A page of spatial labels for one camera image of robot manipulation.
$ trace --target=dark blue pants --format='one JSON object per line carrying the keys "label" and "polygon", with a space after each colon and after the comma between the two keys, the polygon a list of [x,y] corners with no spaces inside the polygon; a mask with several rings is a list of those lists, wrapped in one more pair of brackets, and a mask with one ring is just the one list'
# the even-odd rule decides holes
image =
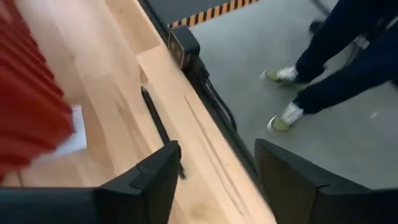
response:
{"label": "dark blue pants", "polygon": [[[321,75],[327,60],[380,19],[393,15],[398,15],[398,0],[339,0],[297,61],[297,81],[310,82]],[[314,114],[389,80],[398,80],[398,22],[347,67],[298,93],[294,103]]]}

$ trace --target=wood grain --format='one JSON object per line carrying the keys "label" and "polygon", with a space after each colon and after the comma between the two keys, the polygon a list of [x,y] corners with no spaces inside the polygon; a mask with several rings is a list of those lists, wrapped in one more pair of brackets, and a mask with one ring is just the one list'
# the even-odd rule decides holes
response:
{"label": "wood grain", "polygon": [[81,104],[88,149],[22,170],[25,186],[95,186],[162,146],[141,97],[145,85],[182,147],[187,179],[170,223],[274,224],[195,91],[134,0],[18,0],[71,104]]}

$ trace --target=leg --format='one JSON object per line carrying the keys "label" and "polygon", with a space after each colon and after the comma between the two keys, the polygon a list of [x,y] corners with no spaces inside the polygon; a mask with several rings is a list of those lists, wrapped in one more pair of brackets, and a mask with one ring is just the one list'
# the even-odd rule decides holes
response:
{"label": "leg", "polygon": [[268,124],[271,131],[288,131],[305,114],[344,102],[365,90],[398,79],[398,24],[391,27],[346,68],[301,91],[281,116]]}
{"label": "leg", "polygon": [[323,73],[323,65],[355,37],[374,27],[386,0],[339,0],[308,49],[297,60],[297,82],[308,83]]}

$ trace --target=shoe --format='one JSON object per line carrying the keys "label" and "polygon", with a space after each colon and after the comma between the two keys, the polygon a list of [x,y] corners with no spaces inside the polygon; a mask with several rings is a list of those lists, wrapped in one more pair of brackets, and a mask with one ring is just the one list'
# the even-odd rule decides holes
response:
{"label": "shoe", "polygon": [[295,66],[292,66],[292,67],[281,68],[276,71],[266,70],[260,75],[260,78],[262,80],[267,78],[281,85],[293,85],[298,90],[303,90],[308,86],[308,83],[295,83],[294,80],[298,74],[299,73],[298,71],[296,71]]}
{"label": "shoe", "polygon": [[267,125],[267,130],[272,133],[284,133],[289,131],[293,124],[303,116],[303,109],[294,103],[290,103],[282,115],[275,115]]}

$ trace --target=floor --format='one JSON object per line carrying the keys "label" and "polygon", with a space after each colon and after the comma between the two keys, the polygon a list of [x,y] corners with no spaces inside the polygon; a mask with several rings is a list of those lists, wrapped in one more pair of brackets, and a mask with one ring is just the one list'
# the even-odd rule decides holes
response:
{"label": "floor", "polygon": [[[330,7],[336,2],[326,1]],[[263,0],[191,30],[248,149],[264,138],[371,189],[397,187],[398,91],[390,83],[306,117],[290,133],[266,131],[296,91],[262,82],[259,75],[294,64],[310,42],[309,24],[322,17],[310,1]],[[321,78],[341,68],[348,55],[346,49],[331,59]]]}

